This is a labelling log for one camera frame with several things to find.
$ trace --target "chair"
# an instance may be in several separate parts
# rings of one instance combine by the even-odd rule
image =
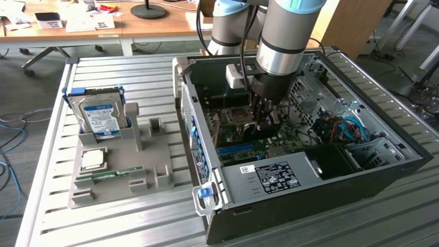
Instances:
[[[94,49],[97,51],[102,51],[102,47],[100,45],[94,45]],[[34,64],[41,58],[44,58],[52,51],[57,51],[65,58],[69,58],[70,56],[64,51],[62,47],[46,47],[22,66],[24,74],[30,77],[34,76],[34,71],[29,70],[29,66]],[[28,55],[29,51],[28,49],[20,48],[20,53]]]

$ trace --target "chair wheel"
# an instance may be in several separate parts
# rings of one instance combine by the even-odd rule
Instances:
[[[22,48],[20,48],[20,53],[22,54],[22,55],[29,55],[30,53],[29,53],[29,50],[28,49],[22,49]]]
[[[34,71],[33,70],[25,70],[24,74],[25,74],[26,77],[32,77],[32,76],[34,76]]]
[[[102,52],[102,47],[100,45],[94,45],[94,50]]]

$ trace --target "hard drive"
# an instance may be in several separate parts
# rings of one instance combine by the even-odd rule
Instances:
[[[80,124],[82,133],[93,133],[96,139],[109,139],[120,135],[120,129],[129,123],[124,115],[124,89],[73,88],[64,97]]]

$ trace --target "black round base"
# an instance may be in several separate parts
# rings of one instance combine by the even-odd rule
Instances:
[[[144,4],[130,8],[130,13],[141,19],[157,19],[166,15],[166,10],[157,5],[149,5],[149,9]]]

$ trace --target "wooden desk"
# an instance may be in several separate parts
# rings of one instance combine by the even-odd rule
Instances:
[[[41,0],[37,3],[28,2],[25,14],[34,19],[34,12],[57,12],[62,9],[64,4],[57,0]],[[116,28],[68,33],[65,28],[40,29],[37,24],[32,23],[30,28],[6,31],[4,37],[0,34],[0,48],[120,44],[124,55],[130,56],[130,44],[134,42],[198,39],[196,32],[189,29],[185,20],[185,12],[189,12],[188,10],[161,5],[168,10],[168,16],[157,20],[142,20],[130,14],[130,7],[141,3],[116,2],[110,4],[117,5],[122,13],[121,16],[114,17]],[[196,7],[194,4],[189,3],[172,4],[184,8]],[[205,32],[205,39],[209,39],[208,34],[209,32]]]
[[[194,31],[189,29],[189,24],[185,20],[185,13],[194,12],[182,9],[173,8],[165,5],[157,5],[168,11],[168,16],[161,19],[144,20],[133,16],[130,13],[130,8],[141,3],[121,2],[120,8],[122,10],[122,33],[124,38],[136,38],[136,37],[156,37],[156,36],[192,36],[196,34]],[[193,9],[196,8],[194,4],[186,2],[169,3],[177,5],[182,8]]]
[[[28,2],[25,6],[25,14],[33,19],[37,12],[58,12],[62,9],[62,2],[57,0],[42,0],[41,2]],[[101,38],[101,35],[118,35],[122,34],[121,29],[121,17],[113,17],[114,26],[113,29],[102,29],[86,32],[65,32],[65,28],[40,29],[37,23],[32,23],[30,28],[24,28],[14,31],[6,30],[6,36],[0,42],[20,42],[22,40],[32,41],[52,41],[56,40],[73,40],[73,39],[96,39]]]
[[[162,0],[154,0],[154,2],[172,4],[186,9],[196,8],[194,4],[186,2],[169,3]],[[124,55],[132,55],[130,44],[133,43],[198,40],[197,33],[190,30],[185,19],[185,13],[194,12],[194,10],[190,11],[172,6],[158,5],[168,11],[166,17],[156,20],[144,20],[130,13],[130,8],[138,4],[141,3],[120,3],[122,12],[122,38],[120,39],[120,44],[122,46]],[[202,31],[202,34],[205,40],[210,39],[210,31]]]

